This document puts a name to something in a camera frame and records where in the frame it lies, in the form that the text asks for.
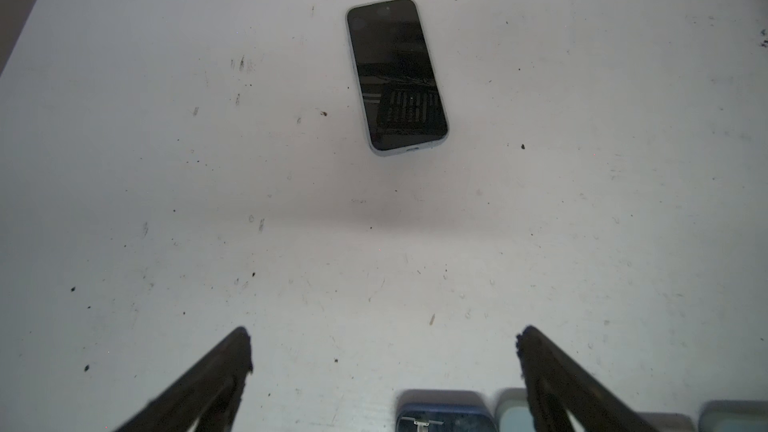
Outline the light blue phone case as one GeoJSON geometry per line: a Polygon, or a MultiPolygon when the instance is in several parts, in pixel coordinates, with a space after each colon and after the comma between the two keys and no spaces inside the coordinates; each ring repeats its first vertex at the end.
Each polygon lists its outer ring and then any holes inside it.
{"type": "Polygon", "coordinates": [[[499,432],[534,432],[534,422],[529,410],[524,388],[508,388],[500,392],[494,413],[499,432]]]}

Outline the black phone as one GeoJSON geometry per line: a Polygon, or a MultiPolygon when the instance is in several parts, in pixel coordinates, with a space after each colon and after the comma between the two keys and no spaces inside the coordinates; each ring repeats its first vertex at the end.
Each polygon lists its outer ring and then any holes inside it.
{"type": "Polygon", "coordinates": [[[397,403],[396,432],[494,432],[496,421],[476,392],[410,389],[397,403]]]}
{"type": "Polygon", "coordinates": [[[449,122],[413,0],[357,5],[346,13],[366,131],[386,156],[443,143],[449,122]]]}

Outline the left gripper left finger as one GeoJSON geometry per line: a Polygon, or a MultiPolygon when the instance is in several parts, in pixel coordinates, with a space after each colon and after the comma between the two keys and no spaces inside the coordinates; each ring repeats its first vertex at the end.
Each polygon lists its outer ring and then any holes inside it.
{"type": "Polygon", "coordinates": [[[230,431],[252,372],[251,338],[239,326],[119,429],[230,431]]]}

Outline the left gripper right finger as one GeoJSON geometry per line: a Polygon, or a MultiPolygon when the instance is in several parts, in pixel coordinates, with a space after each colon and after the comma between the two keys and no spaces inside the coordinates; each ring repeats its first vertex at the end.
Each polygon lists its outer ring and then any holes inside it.
{"type": "Polygon", "coordinates": [[[538,328],[517,336],[517,356],[537,431],[652,431],[654,427],[594,379],[538,328]]]}

